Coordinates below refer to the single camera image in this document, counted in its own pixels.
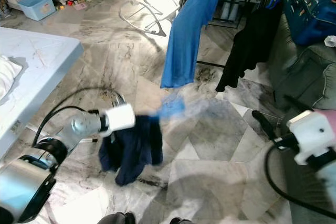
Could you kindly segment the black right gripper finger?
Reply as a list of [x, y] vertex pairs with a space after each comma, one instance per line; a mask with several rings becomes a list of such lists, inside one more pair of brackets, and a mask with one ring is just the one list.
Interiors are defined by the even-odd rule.
[[300, 113], [304, 111], [314, 112], [314, 109], [310, 105], [301, 102], [295, 97], [292, 97], [290, 95], [284, 95], [284, 100], [288, 104], [286, 111], [298, 111]]
[[281, 138], [275, 133], [273, 126], [261, 112], [253, 110], [253, 117], [261, 126], [261, 129], [266, 133], [267, 137], [273, 142], [281, 142]]

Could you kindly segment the navy blue garment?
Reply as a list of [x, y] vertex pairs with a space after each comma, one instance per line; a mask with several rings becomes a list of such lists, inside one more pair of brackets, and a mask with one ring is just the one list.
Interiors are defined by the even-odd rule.
[[118, 186], [131, 184], [147, 165], [163, 163], [163, 139], [158, 116], [139, 114], [135, 126], [104, 137], [98, 151], [101, 169], [115, 172]]

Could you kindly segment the white cloth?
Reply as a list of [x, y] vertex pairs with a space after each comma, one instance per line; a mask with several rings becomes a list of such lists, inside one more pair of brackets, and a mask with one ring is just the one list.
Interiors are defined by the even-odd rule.
[[0, 57], [0, 99], [7, 95], [21, 69], [19, 64], [10, 61], [7, 56]]

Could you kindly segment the grey green sofa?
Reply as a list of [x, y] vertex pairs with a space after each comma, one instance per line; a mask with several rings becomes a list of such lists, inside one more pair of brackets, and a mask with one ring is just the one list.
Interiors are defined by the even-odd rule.
[[[282, 133], [288, 131], [287, 121], [299, 113], [286, 101], [286, 96], [315, 109], [336, 110], [336, 47], [327, 47], [323, 42], [298, 46], [290, 36], [285, 16], [281, 15], [267, 63], [276, 106], [282, 111]], [[333, 210], [314, 169], [297, 165], [292, 152], [279, 156], [287, 193], [316, 207]]]

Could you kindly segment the light blue folding table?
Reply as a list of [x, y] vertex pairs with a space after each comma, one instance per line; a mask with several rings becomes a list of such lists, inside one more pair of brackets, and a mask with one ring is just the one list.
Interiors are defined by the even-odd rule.
[[0, 102], [0, 158], [6, 155], [82, 52], [79, 39], [0, 28], [0, 53], [22, 67]]

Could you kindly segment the black garment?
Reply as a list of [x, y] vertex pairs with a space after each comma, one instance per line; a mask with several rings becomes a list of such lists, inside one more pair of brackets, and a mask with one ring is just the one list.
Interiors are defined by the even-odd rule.
[[283, 3], [279, 3], [270, 9], [257, 9], [247, 16], [245, 27], [234, 37], [216, 92], [238, 87], [238, 79], [245, 76], [245, 71], [254, 70], [258, 63], [268, 60], [282, 14]]

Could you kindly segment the blue storage crate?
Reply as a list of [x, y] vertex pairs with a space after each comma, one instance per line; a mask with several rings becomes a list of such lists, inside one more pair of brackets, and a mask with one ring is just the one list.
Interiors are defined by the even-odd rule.
[[336, 36], [336, 0], [283, 0], [284, 16], [295, 44], [309, 46]]

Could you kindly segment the light blue plastic bin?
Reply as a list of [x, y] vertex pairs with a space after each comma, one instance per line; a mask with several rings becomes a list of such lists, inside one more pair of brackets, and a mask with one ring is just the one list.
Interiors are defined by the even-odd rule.
[[56, 12], [53, 0], [21, 0], [18, 6], [27, 18], [35, 21], [43, 20]]

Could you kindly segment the bright blue garment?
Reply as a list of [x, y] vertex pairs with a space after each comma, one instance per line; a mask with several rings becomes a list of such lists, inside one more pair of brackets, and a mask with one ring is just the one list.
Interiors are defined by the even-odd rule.
[[212, 20], [218, 0], [187, 0], [170, 30], [160, 87], [180, 88], [194, 82], [200, 33]]

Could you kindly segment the left robot leg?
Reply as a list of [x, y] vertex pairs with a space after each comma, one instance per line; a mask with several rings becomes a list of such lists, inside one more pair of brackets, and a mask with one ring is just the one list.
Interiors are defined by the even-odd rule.
[[97, 224], [137, 224], [132, 212], [116, 212], [101, 218]]

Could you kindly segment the white tubular bouncer frame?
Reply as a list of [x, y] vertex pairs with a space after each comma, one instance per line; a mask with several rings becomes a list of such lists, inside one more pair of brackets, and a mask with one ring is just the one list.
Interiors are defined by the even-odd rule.
[[118, 15], [132, 29], [166, 37], [168, 29], [164, 25], [171, 25], [179, 7], [178, 0], [125, 0]]

